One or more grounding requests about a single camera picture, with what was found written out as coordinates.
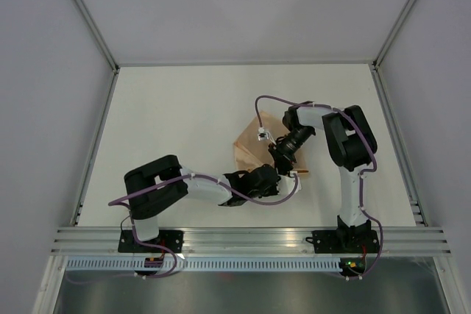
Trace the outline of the peach cloth napkin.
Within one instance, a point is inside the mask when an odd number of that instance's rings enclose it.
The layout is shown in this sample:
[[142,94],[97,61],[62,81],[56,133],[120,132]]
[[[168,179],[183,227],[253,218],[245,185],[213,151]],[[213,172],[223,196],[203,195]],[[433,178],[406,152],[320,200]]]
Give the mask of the peach cloth napkin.
[[[268,129],[274,139],[288,134],[288,129],[279,118],[264,111],[260,112],[263,126]],[[233,143],[233,155],[237,170],[252,171],[263,164],[275,166],[274,160],[269,153],[269,140],[258,139],[259,122],[255,117],[246,129]]]

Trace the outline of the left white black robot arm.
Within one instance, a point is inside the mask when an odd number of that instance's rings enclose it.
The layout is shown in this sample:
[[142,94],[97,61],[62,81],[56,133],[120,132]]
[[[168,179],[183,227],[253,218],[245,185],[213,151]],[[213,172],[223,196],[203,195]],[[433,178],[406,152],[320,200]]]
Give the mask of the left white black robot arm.
[[135,226],[135,244],[145,252],[160,245],[157,216],[179,200],[189,197],[213,202],[223,207],[238,207],[245,199],[278,194],[280,177],[270,165],[253,171],[222,174],[213,182],[192,178],[192,171],[182,166],[175,155],[167,155],[137,167],[124,175],[126,192],[142,194],[129,200],[130,215]]

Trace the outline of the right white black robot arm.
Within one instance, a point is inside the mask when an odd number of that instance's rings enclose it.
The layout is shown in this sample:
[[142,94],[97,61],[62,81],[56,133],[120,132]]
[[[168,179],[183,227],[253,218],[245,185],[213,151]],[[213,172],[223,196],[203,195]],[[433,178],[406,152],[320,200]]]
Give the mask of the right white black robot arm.
[[364,209],[364,178],[377,170],[378,144],[358,105],[343,110],[312,101],[290,106],[282,123],[288,134],[269,145],[275,168],[282,175],[294,169],[295,154],[316,134],[325,134],[327,150],[339,168],[341,208],[337,216],[334,243],[344,251],[353,251],[369,237],[372,219]]

